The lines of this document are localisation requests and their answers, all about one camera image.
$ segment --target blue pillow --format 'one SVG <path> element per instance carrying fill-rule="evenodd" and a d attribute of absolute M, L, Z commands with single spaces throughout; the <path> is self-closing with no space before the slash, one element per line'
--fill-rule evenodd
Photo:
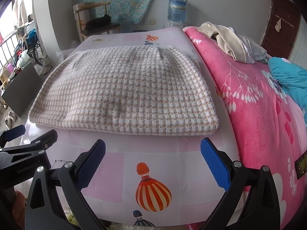
<path fill-rule="evenodd" d="M 268 62 L 274 79 L 281 84 L 283 91 L 289 94 L 303 111 L 307 125 L 307 70 L 285 58 L 273 57 Z"/>

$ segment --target orange striped hot air balloon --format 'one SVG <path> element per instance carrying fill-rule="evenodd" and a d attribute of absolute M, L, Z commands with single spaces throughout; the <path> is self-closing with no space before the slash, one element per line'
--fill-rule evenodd
<path fill-rule="evenodd" d="M 172 200 L 170 190 L 163 183 L 149 177 L 149 168 L 146 163 L 139 163 L 136 171 L 142 176 L 135 193 L 137 204 L 147 211 L 162 211 Z"/>
<path fill-rule="evenodd" d="M 151 35 L 146 36 L 147 41 L 156 41 L 158 39 L 159 39 L 159 37 L 157 37 L 157 36 L 151 36 Z"/>

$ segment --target slipper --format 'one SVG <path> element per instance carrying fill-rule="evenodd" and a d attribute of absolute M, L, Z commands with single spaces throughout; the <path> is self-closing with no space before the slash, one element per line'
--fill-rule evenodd
<path fill-rule="evenodd" d="M 9 116 L 5 117 L 4 122 L 8 129 L 12 128 L 12 119 Z"/>
<path fill-rule="evenodd" d="M 11 118 L 11 120 L 13 120 L 14 122 L 16 121 L 17 119 L 17 115 L 15 112 L 13 111 L 9 111 L 9 117 Z"/>

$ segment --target hanging cloth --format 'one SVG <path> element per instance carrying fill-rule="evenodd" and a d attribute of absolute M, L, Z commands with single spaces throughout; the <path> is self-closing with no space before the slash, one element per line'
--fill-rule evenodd
<path fill-rule="evenodd" d="M 23 0 L 16 0 L 13 5 L 14 26 L 21 27 L 28 22 L 25 3 Z"/>
<path fill-rule="evenodd" d="M 275 25 L 275 29 L 276 31 L 279 33 L 280 29 L 281 29 L 281 19 L 278 20 L 278 22 Z"/>

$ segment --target hot air balloon print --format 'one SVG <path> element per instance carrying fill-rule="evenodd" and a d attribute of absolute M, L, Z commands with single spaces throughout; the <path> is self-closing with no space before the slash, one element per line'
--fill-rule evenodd
<path fill-rule="evenodd" d="M 149 168 L 146 163 L 139 163 L 136 166 L 137 173 L 142 176 L 135 199 L 137 204 L 152 212 L 162 211 L 168 207 L 172 200 L 172 194 L 162 182 L 149 177 Z"/>
<path fill-rule="evenodd" d="M 155 225 L 149 222 L 148 220 L 142 219 L 142 213 L 138 210 L 133 211 L 133 216 L 137 219 L 134 223 L 134 226 L 143 226 L 143 227 L 154 227 Z"/>
<path fill-rule="evenodd" d="M 152 46 L 153 45 L 153 43 L 151 43 L 151 42 L 148 42 L 148 41 L 145 41 L 145 44 L 144 44 L 145 46 Z"/>
<path fill-rule="evenodd" d="M 146 36 L 147 41 L 156 41 L 158 39 L 159 39 L 159 37 L 157 37 L 157 36 L 151 36 L 151 35 Z"/>

